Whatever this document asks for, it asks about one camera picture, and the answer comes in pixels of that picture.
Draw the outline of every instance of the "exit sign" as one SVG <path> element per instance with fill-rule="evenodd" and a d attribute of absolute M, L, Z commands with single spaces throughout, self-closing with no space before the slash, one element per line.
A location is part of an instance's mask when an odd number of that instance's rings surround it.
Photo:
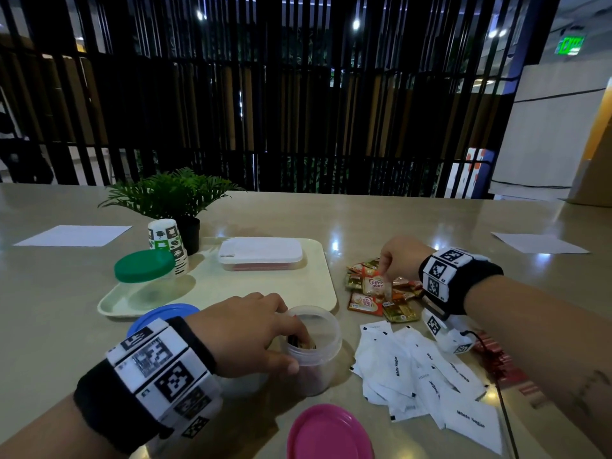
<path fill-rule="evenodd" d="M 575 56 L 578 54 L 578 51 L 580 51 L 580 47 L 584 41 L 584 37 L 563 37 L 559 45 L 557 45 L 555 53 Z"/>

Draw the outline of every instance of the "wristband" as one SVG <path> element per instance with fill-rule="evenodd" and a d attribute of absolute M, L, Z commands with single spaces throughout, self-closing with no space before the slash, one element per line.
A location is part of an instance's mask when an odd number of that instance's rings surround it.
<path fill-rule="evenodd" d="M 463 301 L 478 282 L 503 275 L 502 268 L 486 256 L 459 248 L 445 248 L 427 257 L 419 268 L 425 295 L 434 306 L 429 310 L 443 321 L 450 315 L 464 315 Z"/>
<path fill-rule="evenodd" d="M 210 351 L 181 317 L 157 319 L 85 374 L 74 401 L 95 432 L 131 454 L 156 436 L 186 430 L 192 438 L 199 432 L 222 404 L 215 368 Z"/>

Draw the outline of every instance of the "cream plastic tray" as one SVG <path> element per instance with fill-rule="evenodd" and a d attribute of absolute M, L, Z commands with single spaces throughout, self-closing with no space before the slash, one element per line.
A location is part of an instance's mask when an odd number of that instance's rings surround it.
<path fill-rule="evenodd" d="M 189 257 L 190 271 L 179 278 L 147 283 L 120 283 L 98 303 L 98 312 L 110 317 L 138 317 L 170 303 L 189 303 L 204 309 L 231 296 L 254 291 L 280 294 L 289 308 L 318 306 L 330 311 L 336 306 L 323 246 L 300 238 L 303 258 L 293 270 L 225 270 L 217 260 L 223 237 L 203 237 L 200 251 Z"/>

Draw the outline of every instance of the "pink lid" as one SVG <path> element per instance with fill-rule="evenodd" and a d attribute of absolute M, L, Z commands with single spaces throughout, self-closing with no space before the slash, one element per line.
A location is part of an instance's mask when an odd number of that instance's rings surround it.
<path fill-rule="evenodd" d="M 350 412 L 333 404 L 306 409 L 291 426 L 288 459 L 372 459 L 370 438 Z"/>

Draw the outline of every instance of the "blue lid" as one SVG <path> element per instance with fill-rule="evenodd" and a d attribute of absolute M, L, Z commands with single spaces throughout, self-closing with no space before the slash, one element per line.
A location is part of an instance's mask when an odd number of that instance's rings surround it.
<path fill-rule="evenodd" d="M 166 304 L 164 306 L 159 306 L 159 308 L 155 308 L 152 311 L 147 312 L 144 316 L 140 316 L 134 324 L 130 327 L 130 330 L 127 331 L 127 337 L 131 337 L 134 333 L 146 327 L 155 319 L 163 319 L 167 320 L 171 317 L 187 317 L 188 315 L 194 314 L 198 312 L 199 309 L 191 304 L 185 303 L 175 303 L 175 304 Z"/>

